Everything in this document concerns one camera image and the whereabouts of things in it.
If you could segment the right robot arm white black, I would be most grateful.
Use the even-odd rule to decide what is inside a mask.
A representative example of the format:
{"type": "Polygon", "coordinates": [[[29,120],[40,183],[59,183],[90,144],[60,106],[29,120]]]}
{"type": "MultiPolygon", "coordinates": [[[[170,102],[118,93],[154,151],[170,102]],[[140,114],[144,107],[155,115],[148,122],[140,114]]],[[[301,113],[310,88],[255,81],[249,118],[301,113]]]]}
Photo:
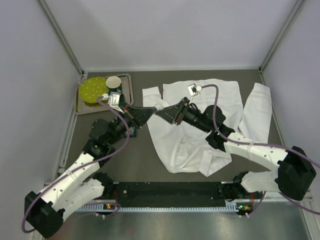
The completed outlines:
{"type": "Polygon", "coordinates": [[[267,169],[263,172],[246,170],[237,175],[228,185],[237,194],[279,192],[290,199],[301,201],[317,175],[301,148],[294,146],[284,149],[282,146],[254,143],[227,127],[224,124],[226,118],[216,105],[210,105],[201,112],[185,97],[155,114],[171,125],[188,123],[208,134],[205,140],[212,148],[241,156],[267,169]]]}

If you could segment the round clear blue brooch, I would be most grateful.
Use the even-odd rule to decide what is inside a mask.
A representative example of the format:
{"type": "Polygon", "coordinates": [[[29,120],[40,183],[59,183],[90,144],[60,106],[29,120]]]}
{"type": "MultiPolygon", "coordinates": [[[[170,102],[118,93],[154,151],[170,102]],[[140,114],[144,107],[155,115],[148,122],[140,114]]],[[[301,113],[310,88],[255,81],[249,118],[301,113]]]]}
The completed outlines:
{"type": "Polygon", "coordinates": [[[136,128],[135,128],[135,127],[131,127],[131,128],[129,129],[129,134],[130,134],[131,136],[135,135],[135,134],[136,134],[136,128]]]}

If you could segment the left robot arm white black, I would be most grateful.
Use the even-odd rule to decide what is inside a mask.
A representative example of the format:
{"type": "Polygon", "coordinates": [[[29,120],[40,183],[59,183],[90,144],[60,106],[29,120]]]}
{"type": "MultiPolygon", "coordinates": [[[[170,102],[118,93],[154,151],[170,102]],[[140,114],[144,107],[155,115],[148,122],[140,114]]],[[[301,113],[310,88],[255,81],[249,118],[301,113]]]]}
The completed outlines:
{"type": "Polygon", "coordinates": [[[89,139],[75,162],[50,185],[38,193],[27,194],[21,224],[24,233],[28,233],[25,224],[29,223],[44,238],[50,238],[76,210],[101,197],[109,183],[107,176],[98,170],[120,152],[113,145],[129,139],[130,128],[141,128],[156,112],[155,107],[134,107],[127,103],[120,105],[118,111],[111,106],[108,109],[116,117],[92,123],[89,139]]]}

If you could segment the white shirt garment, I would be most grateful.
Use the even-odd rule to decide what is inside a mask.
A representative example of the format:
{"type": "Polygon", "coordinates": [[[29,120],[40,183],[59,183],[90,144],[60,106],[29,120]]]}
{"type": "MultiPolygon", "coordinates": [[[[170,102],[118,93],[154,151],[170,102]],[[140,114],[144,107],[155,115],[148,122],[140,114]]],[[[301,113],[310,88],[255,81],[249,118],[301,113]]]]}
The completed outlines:
{"type": "MultiPolygon", "coordinates": [[[[242,102],[239,84],[236,81],[220,79],[178,81],[164,84],[163,91],[151,87],[142,90],[144,107],[173,106],[184,97],[189,97],[188,86],[196,84],[206,86],[194,100],[194,104],[203,112],[215,102],[219,88],[218,107],[226,117],[223,122],[227,127],[256,143],[267,143],[272,118],[272,99],[270,88],[255,83],[245,103],[242,102]]],[[[171,125],[157,115],[147,122],[156,153],[170,173],[200,172],[208,177],[232,162],[229,153],[212,148],[205,140],[207,133],[182,122],[171,125]]]]}

